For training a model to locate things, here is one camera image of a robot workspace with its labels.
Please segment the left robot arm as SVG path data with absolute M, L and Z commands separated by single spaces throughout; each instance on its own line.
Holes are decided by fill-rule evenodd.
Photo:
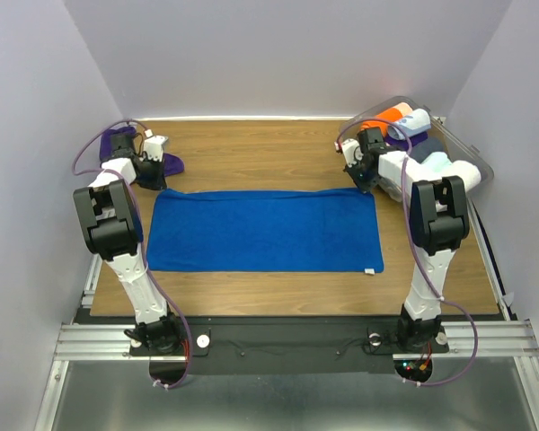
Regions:
M 87 249 L 114 272 L 135 312 L 135 327 L 126 330 L 132 347 L 172 355 L 187 349 L 180 319 L 152 279 L 143 245 L 139 211 L 129 186 L 166 189 L 163 145 L 165 136 L 147 133 L 135 146 L 133 127 L 111 129 L 101 141 L 110 152 L 90 185 L 73 192 L 75 210 Z

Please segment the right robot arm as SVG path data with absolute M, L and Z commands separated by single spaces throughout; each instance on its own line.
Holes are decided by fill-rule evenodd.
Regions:
M 389 146 L 380 128 L 338 144 L 344 171 L 363 192 L 382 180 L 402 193 L 415 267 L 395 329 L 400 348 L 415 350 L 438 337 L 446 273 L 470 230 L 464 180 L 443 177 L 411 155 Z

